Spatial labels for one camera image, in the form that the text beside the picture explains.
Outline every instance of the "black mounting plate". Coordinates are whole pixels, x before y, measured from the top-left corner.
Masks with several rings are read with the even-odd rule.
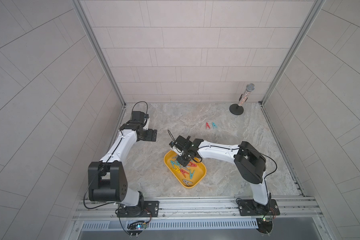
[[[157,137],[157,130],[153,130],[153,129],[149,128],[147,130],[147,136],[145,137],[144,141],[155,142],[156,137]]]
[[[152,217],[157,217],[158,216],[158,208],[159,208],[158,204],[159,204],[159,201],[144,201],[143,209],[147,208],[151,212]],[[117,216],[120,218],[122,218],[122,217],[149,217],[149,214],[147,213],[147,211],[144,211],[141,216],[135,216],[134,214],[130,214],[128,212],[128,208],[129,207],[123,207],[123,208],[119,209],[117,211]]]
[[[248,199],[248,200],[238,199],[236,201],[237,204],[239,205],[240,216],[256,216],[256,215],[259,216],[259,214],[257,214],[253,209],[249,208],[249,206],[253,205],[252,201],[253,201],[252,199]],[[276,204],[276,200],[271,199],[271,201],[269,202],[269,208],[275,210],[276,216],[280,215],[280,210]],[[272,216],[272,215],[273,215],[272,211],[269,210],[267,216]]]

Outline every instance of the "black cable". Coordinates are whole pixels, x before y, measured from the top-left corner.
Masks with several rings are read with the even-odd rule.
[[[85,191],[84,193],[84,197],[83,197],[83,204],[84,204],[84,207],[86,209],[96,209],[98,207],[101,207],[101,206],[104,206],[104,205],[107,205],[107,204],[113,204],[114,202],[107,202],[105,204],[101,204],[99,206],[96,206],[96,207],[87,207],[87,205],[85,204],[85,195],[87,194],[88,190],[89,190],[89,187],[91,186],[92,182],[96,179],[96,177],[99,177],[99,173],[101,172],[101,170],[103,170],[104,166],[106,165],[106,163],[110,160],[110,158],[112,157],[113,153],[116,151],[117,147],[120,145],[121,141],[123,140],[123,138],[120,139],[120,142],[117,144],[115,150],[112,152],[112,154],[109,156],[108,160],[103,164],[103,166],[97,171],[97,174],[93,177],[93,179],[91,180],[91,183],[88,185],[87,187],[87,190]]]

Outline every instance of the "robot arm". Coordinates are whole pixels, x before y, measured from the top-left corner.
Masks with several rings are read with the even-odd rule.
[[[187,139],[178,136],[169,144],[179,155],[177,160],[181,165],[186,166],[194,157],[214,158],[235,164],[241,176],[250,183],[255,207],[260,204],[266,209],[270,199],[270,193],[263,179],[266,160],[250,143],[222,145],[203,139],[195,139],[191,142],[189,139],[189,136]]]

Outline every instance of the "microphone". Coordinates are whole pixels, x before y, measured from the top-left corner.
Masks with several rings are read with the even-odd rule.
[[[243,103],[248,99],[248,96],[250,93],[254,90],[254,84],[250,83],[247,84],[247,87],[245,88],[245,92],[240,96],[239,103],[238,104],[232,104],[229,107],[229,110],[231,113],[235,115],[241,115],[244,112]]]

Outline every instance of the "wire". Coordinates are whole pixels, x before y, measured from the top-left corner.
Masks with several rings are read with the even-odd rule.
[[[138,104],[138,103],[145,103],[145,104],[147,105],[147,110],[145,111],[145,114],[147,114],[147,113],[148,113],[148,103],[147,103],[147,102],[144,102],[144,101],[140,101],[140,102],[135,103],[135,104],[133,105],[133,107],[132,107],[132,112],[133,112],[133,109],[135,108],[136,104]]]
[[[101,204],[99,206],[96,206],[96,207],[87,207],[87,205],[85,204],[85,195],[87,194],[88,190],[89,190],[89,187],[91,186],[92,182],[96,179],[96,177],[99,177],[99,173],[101,172],[101,170],[103,170],[104,166],[106,165],[106,163],[110,160],[110,158],[112,157],[113,153],[116,151],[117,147],[120,145],[121,141],[123,140],[123,138],[120,139],[120,142],[117,144],[115,150],[112,152],[112,154],[109,156],[108,160],[103,164],[103,166],[97,171],[97,174],[92,178],[91,180],[91,183],[88,185],[87,187],[87,190],[85,191],[84,193],[84,197],[83,197],[83,204],[84,204],[84,207],[86,209],[96,209],[98,207],[101,207],[101,206],[104,206],[104,205],[107,205],[107,204],[112,204],[114,202],[107,202],[105,204]]]

